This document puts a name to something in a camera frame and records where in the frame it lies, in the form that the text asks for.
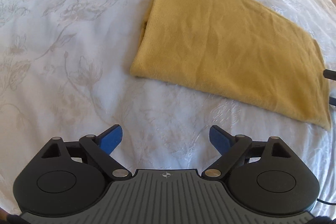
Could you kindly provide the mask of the mustard yellow knit garment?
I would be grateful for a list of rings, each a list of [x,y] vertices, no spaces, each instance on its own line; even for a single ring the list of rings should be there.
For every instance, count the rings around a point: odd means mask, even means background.
[[[255,0],[152,0],[130,68],[331,128],[320,47]]]

